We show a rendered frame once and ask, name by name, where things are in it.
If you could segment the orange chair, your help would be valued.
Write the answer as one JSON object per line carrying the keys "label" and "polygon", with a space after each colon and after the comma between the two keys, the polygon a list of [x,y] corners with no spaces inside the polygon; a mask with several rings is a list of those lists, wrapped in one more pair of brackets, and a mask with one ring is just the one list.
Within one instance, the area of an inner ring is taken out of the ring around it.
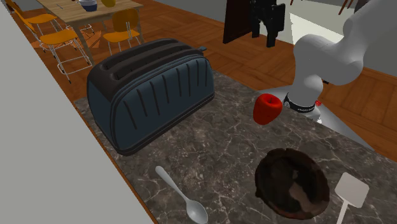
{"label": "orange chair", "polygon": [[17,15],[20,15],[22,17],[22,19],[26,20],[28,23],[30,24],[35,24],[37,25],[40,33],[42,34],[41,28],[40,28],[40,24],[44,24],[44,23],[51,23],[53,28],[57,30],[57,28],[54,26],[53,22],[56,22],[57,17],[55,15],[49,14],[49,13],[44,13],[44,14],[40,14],[34,17],[29,17],[26,18],[24,17],[24,12],[20,9],[20,7],[13,2],[12,0],[5,0],[6,5],[11,8],[13,11],[16,12]]}
{"label": "orange chair", "polygon": [[[84,52],[84,50],[82,49],[82,47],[80,46],[80,44],[77,42],[77,34],[69,29],[64,29],[61,30],[59,32],[54,32],[51,34],[45,34],[45,35],[41,35],[40,37],[38,36],[37,32],[35,31],[35,29],[33,28],[33,26],[31,25],[31,23],[29,23],[23,16],[21,16],[21,14],[19,14],[19,12],[15,12],[18,17],[22,20],[22,22],[24,23],[24,25],[26,26],[26,28],[28,28],[28,30],[30,30],[32,32],[32,34],[34,35],[34,37],[38,40],[40,47],[42,47],[43,45],[47,45],[48,48],[43,48],[43,50],[49,50],[51,51],[51,53],[53,54],[53,57],[57,60],[57,67],[59,69],[59,71],[66,75],[67,80],[69,81],[69,83],[71,83],[71,80],[69,79],[69,75],[73,74],[75,72],[87,69],[89,67],[92,67],[92,63],[90,62],[88,56],[86,55],[86,53]],[[61,61],[59,59],[59,56],[57,55],[56,52],[56,45],[59,44],[67,44],[70,45],[72,44],[75,50],[79,50],[81,53],[80,57],[75,57],[69,60],[64,60]],[[84,58],[88,64],[88,66],[83,67],[81,69],[72,71],[70,73],[66,72],[66,70],[64,69],[63,63],[65,62],[70,62],[76,59],[80,59],[80,58]]]}
{"label": "orange chair", "polygon": [[139,14],[136,9],[129,8],[126,10],[117,11],[112,16],[113,32],[107,32],[103,35],[103,38],[108,42],[109,52],[112,55],[110,43],[117,43],[119,51],[121,51],[120,43],[127,41],[129,46],[131,39],[136,39],[138,44],[143,44],[143,38],[141,32],[134,30],[139,25]]}

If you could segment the wooden dining table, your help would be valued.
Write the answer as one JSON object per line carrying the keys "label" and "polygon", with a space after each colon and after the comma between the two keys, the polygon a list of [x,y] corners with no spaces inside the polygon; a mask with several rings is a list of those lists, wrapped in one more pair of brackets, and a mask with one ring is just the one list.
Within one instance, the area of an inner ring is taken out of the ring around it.
{"label": "wooden dining table", "polygon": [[74,3],[71,0],[36,0],[43,8],[55,16],[59,17],[65,24],[70,25],[77,33],[84,51],[87,54],[91,64],[94,66],[95,62],[90,52],[90,49],[83,37],[80,27],[87,24],[94,24],[96,22],[103,22],[112,19],[112,16],[117,11],[128,8],[139,9],[143,7],[142,4],[134,2],[133,0],[116,0],[114,7],[106,7],[101,0],[97,0],[97,10],[93,12],[85,11],[81,5]]}

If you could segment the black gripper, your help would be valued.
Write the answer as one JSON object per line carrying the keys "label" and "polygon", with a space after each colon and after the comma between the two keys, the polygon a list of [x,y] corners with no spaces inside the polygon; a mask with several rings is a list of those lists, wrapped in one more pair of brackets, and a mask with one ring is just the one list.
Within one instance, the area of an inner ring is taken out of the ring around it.
{"label": "black gripper", "polygon": [[267,33],[267,48],[275,46],[276,32],[284,30],[286,5],[277,4],[277,0],[250,0],[251,37],[260,36],[260,22],[270,26]]}

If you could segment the red apple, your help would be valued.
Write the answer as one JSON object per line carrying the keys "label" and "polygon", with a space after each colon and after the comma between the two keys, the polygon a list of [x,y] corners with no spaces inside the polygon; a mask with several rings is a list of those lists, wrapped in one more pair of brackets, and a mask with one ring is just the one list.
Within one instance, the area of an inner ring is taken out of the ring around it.
{"label": "red apple", "polygon": [[260,125],[275,120],[282,111],[282,102],[272,94],[261,94],[254,104],[253,119]]}

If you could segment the dark blue toaster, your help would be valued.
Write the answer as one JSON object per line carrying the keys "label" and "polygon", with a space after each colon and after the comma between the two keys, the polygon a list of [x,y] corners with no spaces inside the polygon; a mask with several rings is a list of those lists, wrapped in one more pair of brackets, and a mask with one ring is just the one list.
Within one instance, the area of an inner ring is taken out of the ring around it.
{"label": "dark blue toaster", "polygon": [[205,47],[150,41],[96,64],[87,76],[94,121],[120,155],[131,155],[215,95]]}

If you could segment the dark brown door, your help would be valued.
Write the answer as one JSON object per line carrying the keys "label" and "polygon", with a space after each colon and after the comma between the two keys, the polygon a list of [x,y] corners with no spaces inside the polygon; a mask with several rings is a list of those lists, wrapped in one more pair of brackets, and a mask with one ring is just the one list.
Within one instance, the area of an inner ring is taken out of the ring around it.
{"label": "dark brown door", "polygon": [[223,31],[223,44],[227,44],[252,31],[250,0],[227,0]]}

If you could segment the white spatula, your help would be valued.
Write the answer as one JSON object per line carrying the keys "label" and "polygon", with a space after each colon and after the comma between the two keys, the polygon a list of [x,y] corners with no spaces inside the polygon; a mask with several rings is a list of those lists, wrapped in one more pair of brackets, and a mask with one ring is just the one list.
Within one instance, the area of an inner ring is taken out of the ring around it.
{"label": "white spatula", "polygon": [[369,186],[358,178],[355,178],[347,172],[341,175],[335,187],[335,193],[343,200],[343,203],[336,224],[342,224],[349,205],[356,208],[361,208],[363,206],[368,191]]}

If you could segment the dark brown bowl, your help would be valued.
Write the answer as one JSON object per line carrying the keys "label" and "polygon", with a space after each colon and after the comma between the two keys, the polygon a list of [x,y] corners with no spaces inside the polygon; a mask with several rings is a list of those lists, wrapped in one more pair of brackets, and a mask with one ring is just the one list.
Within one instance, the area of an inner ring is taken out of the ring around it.
{"label": "dark brown bowl", "polygon": [[320,166],[292,148],[270,150],[258,164],[254,182],[255,196],[285,218],[311,219],[330,202],[330,187]]}

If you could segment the silver spoon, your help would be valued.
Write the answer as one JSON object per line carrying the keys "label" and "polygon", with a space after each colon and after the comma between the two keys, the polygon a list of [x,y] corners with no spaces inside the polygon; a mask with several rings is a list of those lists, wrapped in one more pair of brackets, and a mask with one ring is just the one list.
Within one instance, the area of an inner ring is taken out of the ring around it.
{"label": "silver spoon", "polygon": [[189,218],[196,224],[207,224],[207,222],[209,221],[209,217],[204,206],[195,200],[189,199],[179,189],[179,187],[175,184],[173,179],[168,175],[163,167],[156,166],[155,171],[171,188],[173,188],[184,199],[186,203],[186,212]]}

